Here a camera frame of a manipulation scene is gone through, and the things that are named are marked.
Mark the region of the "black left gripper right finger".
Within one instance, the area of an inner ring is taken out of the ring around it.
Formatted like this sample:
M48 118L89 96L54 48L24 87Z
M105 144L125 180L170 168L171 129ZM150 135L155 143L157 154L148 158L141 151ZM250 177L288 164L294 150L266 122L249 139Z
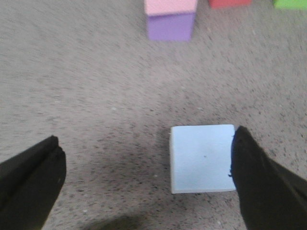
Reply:
M270 159L244 126L231 146L231 177L248 230L305 230L307 182Z

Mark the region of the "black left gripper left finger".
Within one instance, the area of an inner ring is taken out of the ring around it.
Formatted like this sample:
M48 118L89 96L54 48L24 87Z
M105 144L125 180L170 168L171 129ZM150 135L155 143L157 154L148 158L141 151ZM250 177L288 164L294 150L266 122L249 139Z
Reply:
M0 228L40 230L65 182L66 154L50 136L0 164Z

